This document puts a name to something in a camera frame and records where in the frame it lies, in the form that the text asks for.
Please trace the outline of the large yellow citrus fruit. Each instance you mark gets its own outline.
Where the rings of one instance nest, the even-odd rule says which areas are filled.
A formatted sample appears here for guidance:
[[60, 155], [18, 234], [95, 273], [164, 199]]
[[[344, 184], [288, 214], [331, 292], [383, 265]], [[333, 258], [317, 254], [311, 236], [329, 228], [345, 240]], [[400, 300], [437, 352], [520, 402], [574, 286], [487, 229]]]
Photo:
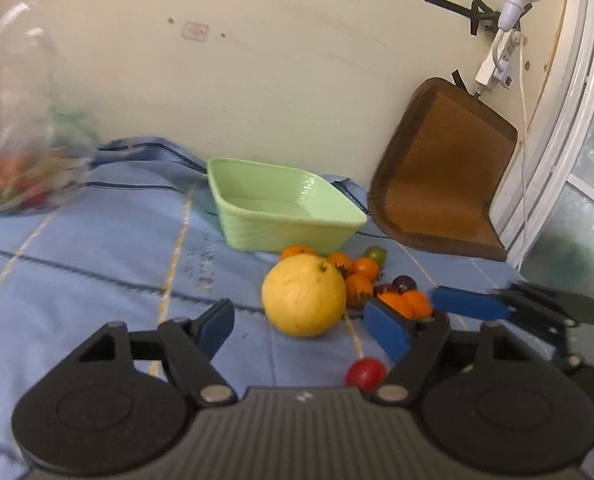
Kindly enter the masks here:
[[346, 312], [346, 285], [340, 272], [324, 258], [296, 255], [280, 261], [261, 285], [261, 303], [280, 333], [296, 337], [321, 336]]

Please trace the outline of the orange mandarin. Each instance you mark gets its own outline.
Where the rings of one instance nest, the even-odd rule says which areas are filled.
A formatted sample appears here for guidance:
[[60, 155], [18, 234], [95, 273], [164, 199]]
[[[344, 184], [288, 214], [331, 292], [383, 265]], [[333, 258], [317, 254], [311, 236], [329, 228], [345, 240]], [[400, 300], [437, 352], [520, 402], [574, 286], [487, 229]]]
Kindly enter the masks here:
[[434, 309], [426, 295], [420, 290], [410, 289], [401, 295], [404, 305], [404, 316], [410, 320], [431, 318]]
[[413, 318], [414, 312], [403, 295], [397, 292], [382, 292], [377, 295], [377, 298], [404, 318], [410, 320]]

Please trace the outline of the dark purple tomato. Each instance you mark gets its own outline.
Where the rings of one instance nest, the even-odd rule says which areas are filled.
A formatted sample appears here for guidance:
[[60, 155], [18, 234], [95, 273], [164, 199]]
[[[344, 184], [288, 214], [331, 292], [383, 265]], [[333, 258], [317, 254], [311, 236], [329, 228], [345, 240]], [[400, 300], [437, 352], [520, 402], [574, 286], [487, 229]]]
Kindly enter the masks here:
[[398, 294], [405, 294], [406, 292], [410, 292], [411, 290], [417, 289], [417, 283], [414, 278], [411, 278], [408, 275], [399, 275], [397, 276], [391, 283], [393, 289]]
[[382, 296], [383, 294], [388, 294], [388, 292], [398, 292], [398, 290], [393, 287], [391, 284], [376, 284], [373, 287], [373, 296], [375, 298]]

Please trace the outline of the green unripe tomato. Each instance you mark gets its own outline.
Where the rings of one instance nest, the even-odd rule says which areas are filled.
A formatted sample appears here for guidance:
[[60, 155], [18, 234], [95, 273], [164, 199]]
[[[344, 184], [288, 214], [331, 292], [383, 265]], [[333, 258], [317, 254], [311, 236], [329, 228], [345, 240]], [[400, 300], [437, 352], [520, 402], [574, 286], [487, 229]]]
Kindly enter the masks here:
[[387, 260], [387, 251], [380, 246], [370, 246], [364, 250], [363, 257], [374, 260], [382, 268]]

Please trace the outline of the brown woven seat cushion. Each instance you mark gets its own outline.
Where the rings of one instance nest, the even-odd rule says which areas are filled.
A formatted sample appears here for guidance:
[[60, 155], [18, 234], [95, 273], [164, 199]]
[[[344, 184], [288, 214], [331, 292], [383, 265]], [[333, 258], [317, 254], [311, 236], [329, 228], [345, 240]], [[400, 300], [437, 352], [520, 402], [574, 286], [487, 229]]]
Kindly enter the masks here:
[[368, 191], [382, 232], [423, 250], [503, 261], [490, 208], [518, 139], [516, 128], [452, 82], [413, 93]]

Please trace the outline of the small orange tomato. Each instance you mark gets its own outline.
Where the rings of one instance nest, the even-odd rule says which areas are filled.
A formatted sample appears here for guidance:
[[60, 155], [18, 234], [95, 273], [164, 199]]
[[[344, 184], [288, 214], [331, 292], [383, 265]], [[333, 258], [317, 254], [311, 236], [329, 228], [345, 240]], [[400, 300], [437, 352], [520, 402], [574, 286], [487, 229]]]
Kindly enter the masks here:
[[344, 284], [346, 284], [346, 304], [348, 308], [362, 308], [373, 297], [373, 283], [363, 274], [348, 276]]
[[380, 266], [376, 260], [370, 257], [360, 257], [352, 262], [350, 274], [362, 275], [371, 283], [374, 283], [380, 274]]
[[326, 261], [334, 266], [346, 278], [352, 270], [352, 259], [344, 252], [330, 252]]

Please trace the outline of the red cherry tomato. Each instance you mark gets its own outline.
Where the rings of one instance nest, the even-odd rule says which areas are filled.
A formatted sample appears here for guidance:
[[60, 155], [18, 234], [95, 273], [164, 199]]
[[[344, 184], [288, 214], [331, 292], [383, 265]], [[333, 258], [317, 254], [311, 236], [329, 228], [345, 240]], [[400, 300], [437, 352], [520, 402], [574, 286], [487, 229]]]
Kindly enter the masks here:
[[373, 393], [387, 375], [387, 369], [382, 361], [374, 358], [362, 358], [355, 361], [344, 378], [344, 385], [348, 388], [359, 388], [362, 393]]

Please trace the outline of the blue checked bed sheet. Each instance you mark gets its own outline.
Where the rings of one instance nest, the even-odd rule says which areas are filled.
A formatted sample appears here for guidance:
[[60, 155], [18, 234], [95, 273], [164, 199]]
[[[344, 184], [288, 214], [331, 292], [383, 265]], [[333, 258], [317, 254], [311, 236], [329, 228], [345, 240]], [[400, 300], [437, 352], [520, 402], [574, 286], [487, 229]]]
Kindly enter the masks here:
[[358, 350], [382, 356], [361, 321], [315, 339], [276, 332], [260, 304], [275, 263], [226, 244], [205, 163], [161, 138], [104, 145], [62, 208], [0, 216], [0, 479], [26, 470], [10, 433], [20, 396], [110, 321], [153, 330], [232, 300], [213, 364], [238, 393], [339, 387]]

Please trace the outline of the green orange tomato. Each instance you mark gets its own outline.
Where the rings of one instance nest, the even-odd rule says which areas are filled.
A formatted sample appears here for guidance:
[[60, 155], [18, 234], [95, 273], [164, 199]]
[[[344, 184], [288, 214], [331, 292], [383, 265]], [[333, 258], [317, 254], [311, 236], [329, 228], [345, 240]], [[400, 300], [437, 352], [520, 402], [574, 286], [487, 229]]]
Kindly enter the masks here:
[[298, 255], [311, 255], [316, 256], [318, 253], [316, 250], [308, 245], [303, 244], [293, 244], [286, 247], [280, 253], [280, 260], [285, 260], [287, 258], [298, 256]]

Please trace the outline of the white power strip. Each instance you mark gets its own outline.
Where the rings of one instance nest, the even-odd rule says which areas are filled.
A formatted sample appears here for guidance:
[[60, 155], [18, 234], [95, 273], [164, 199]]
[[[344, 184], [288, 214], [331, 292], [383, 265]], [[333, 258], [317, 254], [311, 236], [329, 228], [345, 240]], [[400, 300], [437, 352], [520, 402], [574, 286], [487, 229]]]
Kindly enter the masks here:
[[509, 89], [515, 81], [515, 72], [510, 62], [514, 51], [522, 46], [524, 35], [517, 29], [496, 33], [490, 50], [475, 76], [479, 94], [492, 92], [496, 87]]

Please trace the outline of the green plastic basket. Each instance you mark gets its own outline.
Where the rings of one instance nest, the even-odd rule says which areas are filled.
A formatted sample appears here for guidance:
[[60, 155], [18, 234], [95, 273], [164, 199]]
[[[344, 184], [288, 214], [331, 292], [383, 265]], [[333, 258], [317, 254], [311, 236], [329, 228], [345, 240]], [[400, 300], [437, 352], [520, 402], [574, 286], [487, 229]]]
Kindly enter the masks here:
[[350, 198], [304, 170], [213, 157], [207, 174], [227, 244], [241, 252], [306, 245], [328, 254], [367, 222]]

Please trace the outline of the clear plastic bag of fruit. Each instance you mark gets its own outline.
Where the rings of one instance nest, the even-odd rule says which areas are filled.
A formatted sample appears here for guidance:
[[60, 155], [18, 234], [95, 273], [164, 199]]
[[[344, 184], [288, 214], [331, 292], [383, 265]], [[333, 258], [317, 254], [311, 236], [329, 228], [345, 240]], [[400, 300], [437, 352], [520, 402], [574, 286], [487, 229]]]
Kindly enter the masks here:
[[0, 19], [0, 214], [55, 209], [83, 188], [99, 140], [39, 10]]

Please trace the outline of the white window frame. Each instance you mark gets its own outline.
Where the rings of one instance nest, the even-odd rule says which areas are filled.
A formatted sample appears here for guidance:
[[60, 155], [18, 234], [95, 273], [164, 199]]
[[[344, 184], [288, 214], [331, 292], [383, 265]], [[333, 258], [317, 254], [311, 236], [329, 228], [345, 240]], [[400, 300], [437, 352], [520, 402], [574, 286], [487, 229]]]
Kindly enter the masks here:
[[569, 182], [593, 116], [594, 0], [566, 0], [541, 96], [492, 208], [515, 269]]

